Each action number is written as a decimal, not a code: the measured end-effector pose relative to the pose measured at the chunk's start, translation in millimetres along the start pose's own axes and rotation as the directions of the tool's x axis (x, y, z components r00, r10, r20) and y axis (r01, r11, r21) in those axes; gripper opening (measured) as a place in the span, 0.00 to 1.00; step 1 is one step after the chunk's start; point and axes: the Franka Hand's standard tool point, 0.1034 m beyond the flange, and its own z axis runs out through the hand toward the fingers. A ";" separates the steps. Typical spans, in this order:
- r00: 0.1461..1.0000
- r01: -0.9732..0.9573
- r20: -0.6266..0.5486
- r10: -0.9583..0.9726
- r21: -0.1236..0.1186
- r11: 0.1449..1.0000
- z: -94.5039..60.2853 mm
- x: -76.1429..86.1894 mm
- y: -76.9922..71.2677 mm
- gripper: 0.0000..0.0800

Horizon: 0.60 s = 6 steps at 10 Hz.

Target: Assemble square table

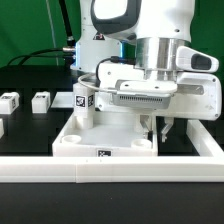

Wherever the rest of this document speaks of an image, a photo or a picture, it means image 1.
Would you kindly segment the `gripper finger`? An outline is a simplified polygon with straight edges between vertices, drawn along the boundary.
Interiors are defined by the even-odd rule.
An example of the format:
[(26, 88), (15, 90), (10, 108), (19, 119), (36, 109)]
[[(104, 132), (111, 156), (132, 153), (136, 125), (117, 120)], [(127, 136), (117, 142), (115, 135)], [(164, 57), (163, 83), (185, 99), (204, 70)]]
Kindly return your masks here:
[(144, 132), (144, 138), (147, 140), (151, 140), (153, 136), (153, 123), (152, 117), (148, 115), (140, 116), (140, 124), (142, 126)]

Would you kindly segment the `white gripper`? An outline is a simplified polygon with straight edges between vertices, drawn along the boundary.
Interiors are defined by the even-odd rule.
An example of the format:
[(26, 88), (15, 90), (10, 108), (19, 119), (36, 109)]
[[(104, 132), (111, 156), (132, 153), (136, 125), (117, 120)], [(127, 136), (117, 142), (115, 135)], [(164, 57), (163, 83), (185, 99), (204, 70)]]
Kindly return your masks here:
[[(221, 84), (213, 73), (216, 58), (187, 46), (142, 47), (133, 65), (103, 63), (99, 66), (100, 91), (96, 105), (104, 112), (135, 113), (165, 117), (161, 141), (174, 124), (174, 118), (215, 120), (221, 113)], [(112, 94), (118, 80), (174, 81), (177, 91), (167, 109), (141, 109), (116, 106)]]

